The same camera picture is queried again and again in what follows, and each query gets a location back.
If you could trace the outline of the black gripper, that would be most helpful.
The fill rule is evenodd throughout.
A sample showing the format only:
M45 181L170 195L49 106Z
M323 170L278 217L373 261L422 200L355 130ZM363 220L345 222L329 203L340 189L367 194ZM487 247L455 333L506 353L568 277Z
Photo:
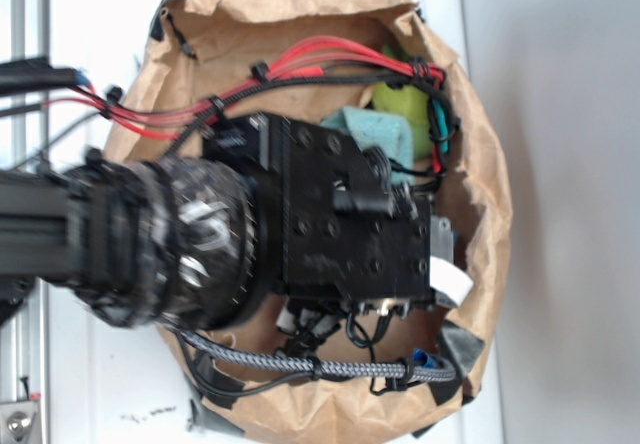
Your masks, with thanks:
M454 263L455 232L390 162L336 130L255 113L215 124L204 157L247 181L256 276L292 299L377 306L432 301L429 258Z

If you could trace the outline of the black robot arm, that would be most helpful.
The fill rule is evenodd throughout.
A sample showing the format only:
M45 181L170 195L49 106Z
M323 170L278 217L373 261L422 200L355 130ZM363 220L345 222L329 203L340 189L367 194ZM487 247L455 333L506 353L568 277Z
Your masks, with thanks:
M233 326L271 294L347 313L456 307L453 236L379 147L284 116L226 120L196 158L1 175L1 296L36 279L115 327Z

